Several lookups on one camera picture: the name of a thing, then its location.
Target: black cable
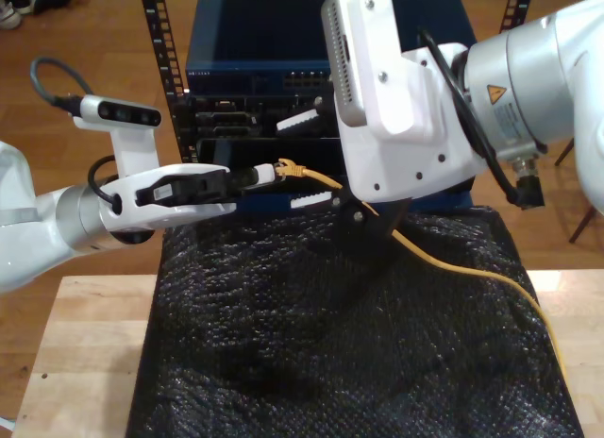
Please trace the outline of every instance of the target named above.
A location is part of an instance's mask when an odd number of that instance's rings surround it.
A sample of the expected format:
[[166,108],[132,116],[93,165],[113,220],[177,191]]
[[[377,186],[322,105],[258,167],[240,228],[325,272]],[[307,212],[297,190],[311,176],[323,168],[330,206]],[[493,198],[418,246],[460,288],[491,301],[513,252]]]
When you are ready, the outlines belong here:
[[59,106],[61,99],[64,100],[65,98],[62,98],[62,97],[49,93],[44,88],[42,83],[40,82],[40,79],[38,78],[38,67],[43,64],[54,65],[54,66],[60,68],[67,75],[71,76],[75,80],[75,82],[77,82],[77,84],[79,84],[79,86],[82,88],[82,90],[86,94],[94,95],[94,92],[92,91],[91,87],[84,80],[84,78],[80,75],[80,73],[78,73],[72,67],[67,65],[65,62],[58,60],[58,59],[54,59],[54,58],[46,58],[46,57],[35,58],[31,62],[31,66],[29,68],[29,77],[31,78],[31,83],[33,84],[36,92],[51,106]]
[[455,102],[455,107],[458,113],[461,115],[461,118],[465,120],[467,127],[473,133],[474,142],[478,143],[480,148],[480,155],[486,160],[495,181],[499,185],[499,187],[503,190],[508,199],[508,202],[514,205],[518,205],[518,190],[510,183],[508,178],[506,177],[503,169],[501,169],[501,165],[497,161],[496,153],[489,144],[486,135],[484,134],[484,130],[482,129],[482,125],[478,121],[478,117],[474,113],[474,109],[465,101],[463,96],[463,91],[460,88],[460,85],[457,82],[457,78],[453,75],[453,72],[449,68],[446,63],[445,57],[443,57],[443,53],[438,47],[438,44],[434,41],[429,32],[425,29],[419,29],[419,36],[421,41],[430,51],[430,54],[436,61],[436,65],[438,65],[439,70],[443,74],[445,78],[446,85],[451,91],[451,95],[453,96],[453,101]]
[[91,168],[88,170],[88,186],[90,186],[91,190],[98,195],[101,199],[111,204],[111,208],[115,214],[120,214],[122,212],[122,199],[118,194],[109,195],[105,193],[101,188],[96,184],[96,171],[103,164],[107,164],[108,162],[115,161],[115,157],[113,155],[109,155],[108,157],[103,157],[100,160],[94,162]]

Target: silver metal cylinder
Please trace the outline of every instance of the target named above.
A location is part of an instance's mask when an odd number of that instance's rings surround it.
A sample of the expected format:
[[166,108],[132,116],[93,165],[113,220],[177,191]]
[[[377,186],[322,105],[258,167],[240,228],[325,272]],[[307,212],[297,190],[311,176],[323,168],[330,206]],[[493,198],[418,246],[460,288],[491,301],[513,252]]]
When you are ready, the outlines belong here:
[[559,58],[556,15],[472,46],[466,86],[497,156],[538,155],[537,143],[573,135],[573,101]]
[[124,246],[105,229],[99,198],[88,185],[72,186],[60,196],[56,220],[60,236],[76,251],[90,254]]
[[465,85],[472,106],[497,157],[529,158],[537,152],[513,91],[507,57],[509,32],[470,48]]
[[513,93],[532,136],[541,143],[573,137],[574,106],[558,57],[556,15],[510,31]]

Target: vent grille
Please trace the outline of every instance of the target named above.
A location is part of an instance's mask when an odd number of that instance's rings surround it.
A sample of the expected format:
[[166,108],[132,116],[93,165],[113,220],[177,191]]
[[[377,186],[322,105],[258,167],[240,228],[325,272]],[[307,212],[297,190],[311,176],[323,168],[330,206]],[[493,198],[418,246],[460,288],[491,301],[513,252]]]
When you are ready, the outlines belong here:
[[337,78],[340,87],[340,96],[344,99],[344,104],[352,103],[352,90],[350,88],[350,78],[348,76],[348,67],[346,65],[346,54],[344,46],[344,36],[340,28],[338,10],[336,3],[333,2],[327,11],[329,17],[329,26],[331,29],[331,42],[333,44],[333,53],[336,57],[338,69],[331,72],[334,75],[334,82]]

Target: cable connector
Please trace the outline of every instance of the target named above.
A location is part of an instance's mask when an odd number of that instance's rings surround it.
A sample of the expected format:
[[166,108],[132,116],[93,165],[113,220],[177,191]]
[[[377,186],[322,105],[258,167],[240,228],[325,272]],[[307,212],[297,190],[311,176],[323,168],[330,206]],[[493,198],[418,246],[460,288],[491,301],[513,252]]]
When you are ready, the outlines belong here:
[[280,177],[305,177],[305,169],[306,166],[298,166],[292,160],[279,158],[279,164],[275,167],[275,172]]

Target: metal rack post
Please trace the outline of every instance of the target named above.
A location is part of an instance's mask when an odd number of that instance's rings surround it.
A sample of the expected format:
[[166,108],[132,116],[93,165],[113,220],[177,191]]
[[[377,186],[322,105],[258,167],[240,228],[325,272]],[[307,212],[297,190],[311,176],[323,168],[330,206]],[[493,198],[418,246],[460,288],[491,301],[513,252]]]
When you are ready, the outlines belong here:
[[180,157],[183,162],[197,162],[197,152],[191,137],[194,123],[188,112],[189,105],[176,56],[166,0],[142,1]]
[[499,32],[505,32],[523,25],[527,19],[529,4],[530,0],[508,0]]

